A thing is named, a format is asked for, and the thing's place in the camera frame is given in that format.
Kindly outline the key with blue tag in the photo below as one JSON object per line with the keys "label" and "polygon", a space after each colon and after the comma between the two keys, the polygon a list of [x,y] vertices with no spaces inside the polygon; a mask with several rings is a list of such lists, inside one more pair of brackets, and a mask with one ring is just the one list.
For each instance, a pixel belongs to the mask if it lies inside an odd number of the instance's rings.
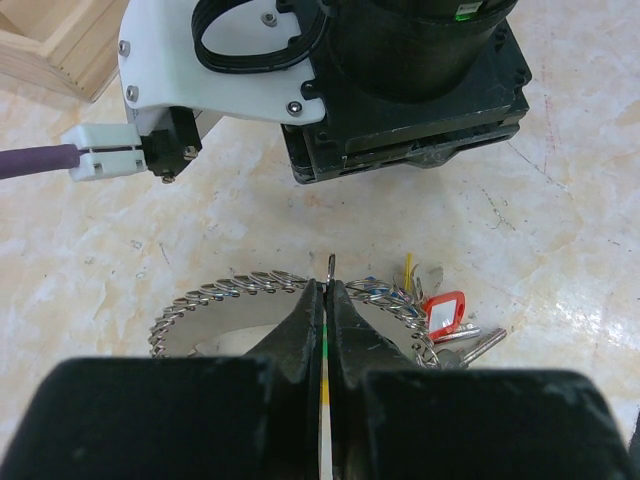
{"label": "key with blue tag", "polygon": [[331,253],[328,259],[327,278],[325,284],[325,293],[328,294],[335,283],[335,271],[336,271],[336,254]]}

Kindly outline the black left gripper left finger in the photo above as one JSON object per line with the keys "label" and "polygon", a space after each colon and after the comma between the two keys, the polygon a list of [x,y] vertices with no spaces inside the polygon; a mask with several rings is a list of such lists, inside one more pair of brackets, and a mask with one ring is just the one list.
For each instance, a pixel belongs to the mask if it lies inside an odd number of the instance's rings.
{"label": "black left gripper left finger", "polygon": [[5,479],[316,479],[323,295],[241,356],[75,358],[41,382]]}

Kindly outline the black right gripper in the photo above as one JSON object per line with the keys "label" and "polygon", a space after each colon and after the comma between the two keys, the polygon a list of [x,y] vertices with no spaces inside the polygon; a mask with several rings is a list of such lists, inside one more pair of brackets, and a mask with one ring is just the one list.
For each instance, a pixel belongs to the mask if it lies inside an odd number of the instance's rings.
{"label": "black right gripper", "polygon": [[429,169],[511,139],[531,72],[511,1],[331,1],[301,85],[324,117],[286,125],[293,176],[311,184],[405,164]]}

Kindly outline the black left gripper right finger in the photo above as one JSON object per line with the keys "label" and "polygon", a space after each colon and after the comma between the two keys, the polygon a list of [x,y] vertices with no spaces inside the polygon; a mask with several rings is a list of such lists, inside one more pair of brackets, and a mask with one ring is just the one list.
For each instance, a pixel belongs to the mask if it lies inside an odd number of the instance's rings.
{"label": "black left gripper right finger", "polygon": [[337,479],[635,479],[596,386],[567,370],[426,369],[329,284]]}

